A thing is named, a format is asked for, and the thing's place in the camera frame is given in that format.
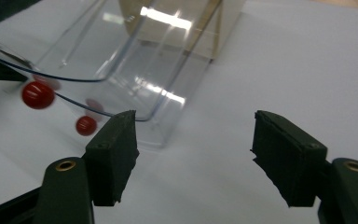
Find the white table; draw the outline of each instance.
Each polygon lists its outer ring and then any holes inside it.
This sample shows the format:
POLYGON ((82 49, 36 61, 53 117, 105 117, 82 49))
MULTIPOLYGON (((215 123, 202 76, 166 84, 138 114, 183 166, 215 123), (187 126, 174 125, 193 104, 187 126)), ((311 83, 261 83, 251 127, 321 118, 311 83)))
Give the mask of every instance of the white table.
MULTIPOLYGON (((0 203, 40 186, 53 161, 81 156, 88 138, 57 101, 33 111, 0 82, 0 203)), ((306 0, 249 0, 167 147, 141 150, 114 208, 96 223, 318 223, 291 208, 252 159, 254 112, 287 117, 358 160, 358 9, 306 0)))

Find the table surface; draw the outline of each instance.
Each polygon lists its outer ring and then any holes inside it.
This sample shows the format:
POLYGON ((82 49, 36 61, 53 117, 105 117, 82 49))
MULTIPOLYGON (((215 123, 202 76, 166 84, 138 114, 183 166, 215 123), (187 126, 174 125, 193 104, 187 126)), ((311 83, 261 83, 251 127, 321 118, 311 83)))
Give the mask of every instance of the table surface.
MULTIPOLYGON (((318 223, 318 201, 289 209, 252 161, 259 109, 327 145, 329 161, 358 160, 358 9, 247 1, 166 148, 141 149, 122 203, 95 208, 96 223, 318 223)), ((75 120, 65 102, 36 112, 18 84, 0 82, 0 203, 39 187, 51 162, 83 154, 75 120)))

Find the transparent plastic container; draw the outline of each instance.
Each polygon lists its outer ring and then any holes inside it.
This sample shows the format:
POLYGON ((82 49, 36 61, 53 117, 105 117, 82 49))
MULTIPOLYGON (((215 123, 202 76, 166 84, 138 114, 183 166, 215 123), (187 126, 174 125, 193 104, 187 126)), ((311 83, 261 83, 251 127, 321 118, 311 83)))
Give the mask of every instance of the transparent plastic container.
POLYGON ((44 0, 0 21, 0 62, 163 147, 213 57, 220 0, 44 0))

